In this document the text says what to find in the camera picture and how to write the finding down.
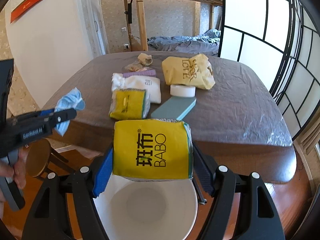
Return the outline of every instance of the silver screw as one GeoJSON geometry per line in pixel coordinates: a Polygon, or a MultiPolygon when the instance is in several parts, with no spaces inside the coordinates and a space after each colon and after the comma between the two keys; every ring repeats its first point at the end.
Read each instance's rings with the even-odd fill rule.
{"type": "Polygon", "coordinates": [[[56,176],[54,172],[48,174],[48,179],[53,179],[56,176]]]}
{"type": "Polygon", "coordinates": [[[253,172],[252,177],[254,177],[255,179],[258,179],[258,178],[260,178],[260,175],[257,172],[253,172]]]}
{"type": "Polygon", "coordinates": [[[80,172],[81,173],[87,173],[89,171],[89,167],[87,167],[87,166],[83,166],[83,167],[81,167],[81,169],[80,169],[80,172]]]}
{"type": "Polygon", "coordinates": [[[228,171],[228,168],[227,168],[226,166],[224,166],[224,165],[221,165],[221,166],[219,166],[219,171],[221,171],[221,172],[227,172],[227,171],[228,171]]]}

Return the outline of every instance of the blue face mask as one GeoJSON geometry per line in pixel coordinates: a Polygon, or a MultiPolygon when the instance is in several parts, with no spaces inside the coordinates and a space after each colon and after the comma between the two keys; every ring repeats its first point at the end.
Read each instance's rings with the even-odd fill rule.
{"type": "MultiPolygon", "coordinates": [[[[75,110],[83,110],[85,107],[85,103],[81,97],[81,93],[77,88],[71,90],[68,94],[64,95],[58,102],[54,109],[55,112],[59,112],[65,109],[74,108],[75,110]]],[[[64,136],[66,131],[68,130],[70,124],[69,121],[65,121],[62,123],[58,123],[55,130],[61,136],[64,136]]]]}

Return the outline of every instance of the bucket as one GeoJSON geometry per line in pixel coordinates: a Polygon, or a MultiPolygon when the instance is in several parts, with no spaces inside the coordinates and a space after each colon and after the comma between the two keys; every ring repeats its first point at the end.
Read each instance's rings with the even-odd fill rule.
{"type": "Polygon", "coordinates": [[[116,175],[94,203],[110,240],[184,240],[198,206],[190,179],[135,182],[116,175]]]}

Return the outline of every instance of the table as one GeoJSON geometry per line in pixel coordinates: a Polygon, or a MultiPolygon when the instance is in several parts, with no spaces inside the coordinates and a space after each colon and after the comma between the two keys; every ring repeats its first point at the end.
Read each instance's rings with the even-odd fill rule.
{"type": "MultiPolygon", "coordinates": [[[[137,60],[140,52],[124,52],[95,58],[74,74],[46,103],[44,109],[77,87],[86,102],[78,111],[64,137],[54,132],[53,139],[94,151],[104,152],[112,142],[115,121],[108,117],[111,103],[111,77],[137,60]]],[[[161,62],[168,56],[194,54],[149,51],[157,77],[161,80],[162,103],[170,98],[161,62]]],[[[267,182],[288,182],[296,169],[291,136],[271,95],[248,66],[209,57],[216,81],[212,90],[196,90],[197,103],[184,121],[192,139],[202,151],[214,156],[218,164],[244,175],[258,172],[267,182]]],[[[149,112],[158,105],[151,104],[149,112]]]]}

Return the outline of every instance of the purple comb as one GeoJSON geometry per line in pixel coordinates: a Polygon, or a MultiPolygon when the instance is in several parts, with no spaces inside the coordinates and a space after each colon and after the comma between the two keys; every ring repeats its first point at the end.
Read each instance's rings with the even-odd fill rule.
{"type": "Polygon", "coordinates": [[[124,78],[130,77],[130,76],[149,76],[149,77],[155,77],[156,71],[154,69],[149,70],[143,70],[143,71],[136,71],[136,72],[126,72],[123,73],[122,76],[124,78]]]}

